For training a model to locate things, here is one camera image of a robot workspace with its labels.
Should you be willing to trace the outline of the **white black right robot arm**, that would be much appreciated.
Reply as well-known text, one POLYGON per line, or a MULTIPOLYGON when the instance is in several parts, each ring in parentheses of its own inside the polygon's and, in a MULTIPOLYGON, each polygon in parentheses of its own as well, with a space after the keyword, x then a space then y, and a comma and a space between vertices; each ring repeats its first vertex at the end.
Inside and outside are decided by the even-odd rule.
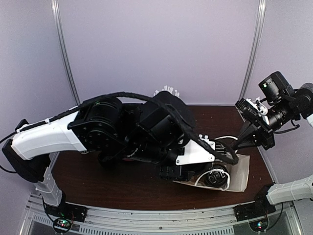
MULTIPOLYGON (((245 119, 232 149, 261 146, 268 150, 275 146, 274 136, 298 129, 295 121, 305 119, 313 124, 313 85, 305 83, 294 89, 283 74, 275 71, 259 83, 264 98, 252 100, 242 98, 235 104, 245 119), (282 131, 290 122, 293 127, 282 131)), ((313 177, 284 184, 265 185, 255 196, 251 212, 261 216, 269 207, 288 201, 311 199, 313 197, 313 177)))

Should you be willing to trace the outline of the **brown paper bag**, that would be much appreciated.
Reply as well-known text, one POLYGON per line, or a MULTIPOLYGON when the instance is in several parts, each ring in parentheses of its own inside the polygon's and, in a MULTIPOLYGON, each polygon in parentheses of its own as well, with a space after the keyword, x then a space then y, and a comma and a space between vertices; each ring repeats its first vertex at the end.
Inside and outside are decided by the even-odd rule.
POLYGON ((204 178, 207 173, 210 172, 210 170, 207 170, 203 173, 200 173, 199 175, 193 176, 190 181, 174 181, 178 184, 183 184, 191 187, 196 188, 204 188, 204 189, 210 189, 210 190, 218 190, 218 191, 229 191, 229 192, 243 192, 245 191, 248 183, 248 176, 249 176, 249 161, 250 156, 249 155, 237 155, 238 157, 238 163, 235 165, 223 163, 222 161, 215 159, 214 162, 210 163, 210 170, 214 165, 222 165, 225 166, 228 170, 228 180, 227 185, 225 185, 223 188, 213 188, 209 187, 205 184, 204 178))

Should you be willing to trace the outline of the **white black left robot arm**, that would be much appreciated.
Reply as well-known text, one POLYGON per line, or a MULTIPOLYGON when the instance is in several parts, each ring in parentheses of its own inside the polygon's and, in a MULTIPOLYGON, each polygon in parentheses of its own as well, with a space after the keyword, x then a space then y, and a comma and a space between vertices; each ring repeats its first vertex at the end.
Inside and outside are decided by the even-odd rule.
POLYGON ((214 148, 194 132, 187 105, 167 91, 153 97, 118 92, 88 99, 36 123, 22 120, 1 140, 14 173, 35 185, 44 203, 66 217, 70 206, 57 186, 49 155, 76 151, 99 153, 99 162, 127 158, 168 166, 188 180, 192 165, 208 162, 214 148))

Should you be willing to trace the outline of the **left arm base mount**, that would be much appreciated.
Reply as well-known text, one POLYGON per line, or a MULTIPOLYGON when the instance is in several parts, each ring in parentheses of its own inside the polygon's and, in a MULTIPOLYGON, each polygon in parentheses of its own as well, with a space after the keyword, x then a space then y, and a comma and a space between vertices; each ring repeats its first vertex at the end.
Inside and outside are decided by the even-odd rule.
POLYGON ((44 212, 52 222, 53 230, 58 234, 69 232, 74 222, 85 222, 88 208, 85 206, 74 205, 61 200, 58 207, 48 205, 42 198, 44 212))

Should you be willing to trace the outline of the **stack of black lids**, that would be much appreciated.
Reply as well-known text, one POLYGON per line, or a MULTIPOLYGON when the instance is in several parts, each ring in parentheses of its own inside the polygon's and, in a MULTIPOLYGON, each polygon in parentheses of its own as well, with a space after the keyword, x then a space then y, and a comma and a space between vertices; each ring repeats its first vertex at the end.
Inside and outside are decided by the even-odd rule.
POLYGON ((115 157, 100 152, 97 156, 98 162, 103 169, 110 169, 115 166, 115 157))

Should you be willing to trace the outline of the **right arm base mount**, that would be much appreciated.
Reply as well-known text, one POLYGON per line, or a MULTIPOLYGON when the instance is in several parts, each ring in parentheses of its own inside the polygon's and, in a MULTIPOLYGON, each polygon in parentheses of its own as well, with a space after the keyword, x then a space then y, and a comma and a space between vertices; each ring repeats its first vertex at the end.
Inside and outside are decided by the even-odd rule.
POLYGON ((253 202, 239 204, 233 209, 238 222, 247 220, 249 227, 259 234, 268 230, 268 216, 276 212, 275 206, 271 205, 264 195, 256 196, 253 202))

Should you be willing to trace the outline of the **black white paper cup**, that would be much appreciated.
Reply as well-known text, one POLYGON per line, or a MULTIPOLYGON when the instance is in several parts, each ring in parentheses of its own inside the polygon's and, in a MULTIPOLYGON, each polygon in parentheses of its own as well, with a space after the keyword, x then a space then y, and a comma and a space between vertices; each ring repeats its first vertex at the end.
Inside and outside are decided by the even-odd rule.
POLYGON ((228 170, 225 166, 214 165, 209 173, 205 175, 204 182, 207 186, 213 188, 223 188, 227 185, 228 170))

